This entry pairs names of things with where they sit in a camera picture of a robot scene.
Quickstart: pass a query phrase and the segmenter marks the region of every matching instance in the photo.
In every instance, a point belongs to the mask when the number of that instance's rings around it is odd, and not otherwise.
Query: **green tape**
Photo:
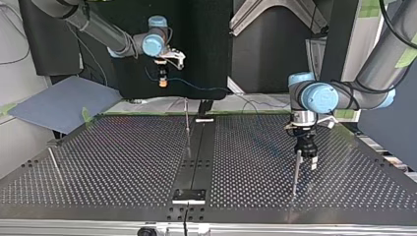
[[[9,111],[15,108],[18,103],[10,103],[4,106],[0,106],[0,116],[7,116],[9,115]]]
[[[354,117],[354,110],[336,110],[334,112],[334,118],[336,119],[353,119]]]
[[[414,43],[417,43],[417,34],[414,36],[413,40],[411,40]],[[417,49],[408,47],[405,49],[404,54],[402,54],[401,58],[399,58],[399,61],[396,63],[395,68],[404,68],[409,65],[416,59],[417,57]]]
[[[89,115],[89,111],[85,107],[83,107],[82,114],[83,114],[84,122],[89,123],[92,121],[92,117]]]
[[[396,0],[385,0],[386,4]],[[374,18],[380,16],[380,1],[379,0],[362,0],[361,10],[359,11],[359,18]]]

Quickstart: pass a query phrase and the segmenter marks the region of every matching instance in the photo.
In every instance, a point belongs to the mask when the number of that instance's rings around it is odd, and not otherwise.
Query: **metal rod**
[[[51,156],[51,158],[52,158],[52,162],[53,162],[53,165],[55,166],[55,168],[59,168],[59,166],[58,166],[58,163],[56,162],[56,159],[55,159],[55,154],[53,153],[53,150],[52,150],[52,147],[49,147],[48,148],[48,151],[49,151],[49,155]]]
[[[301,158],[302,158],[301,154],[302,154],[302,150],[297,150],[297,157],[295,159],[294,185],[292,186],[292,196],[294,198],[297,196],[298,175],[300,173],[300,165],[301,165]]]
[[[185,119],[186,119],[186,131],[187,131],[187,135],[190,136],[190,120],[189,120],[189,115],[188,115],[188,99],[185,97],[184,98],[184,111],[185,111]]]

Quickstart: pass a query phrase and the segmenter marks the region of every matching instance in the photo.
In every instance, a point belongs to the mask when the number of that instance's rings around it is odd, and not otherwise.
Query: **gray panel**
[[[79,45],[65,21],[48,16],[30,0],[19,0],[19,5],[36,73],[40,76],[80,73]]]
[[[417,63],[396,89],[394,103],[384,109],[363,111],[359,129],[379,145],[417,170],[415,137],[417,128]]]
[[[266,10],[234,37],[231,78],[246,93],[287,92],[288,77],[309,70],[305,39],[310,37],[290,10]]]
[[[121,100],[119,91],[80,77],[70,77],[18,104],[9,113],[24,121],[64,134],[83,125]]]

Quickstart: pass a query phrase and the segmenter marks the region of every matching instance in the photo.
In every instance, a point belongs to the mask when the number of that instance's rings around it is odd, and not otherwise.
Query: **metal frame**
[[[182,223],[67,220],[0,220],[0,235],[137,235],[142,227],[184,235]],[[373,225],[187,224],[190,235],[416,235],[417,227]]]
[[[232,34],[238,36],[261,13],[271,7],[285,7],[293,12],[312,32],[318,33],[328,25],[313,0],[246,0],[230,22]]]

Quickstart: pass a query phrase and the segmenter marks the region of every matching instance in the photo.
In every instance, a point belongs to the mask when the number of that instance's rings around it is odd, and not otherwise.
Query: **metal bracket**
[[[271,7],[285,7],[293,12],[313,33],[319,33],[328,25],[313,0],[246,0],[230,22],[232,34],[239,35],[261,13]]]

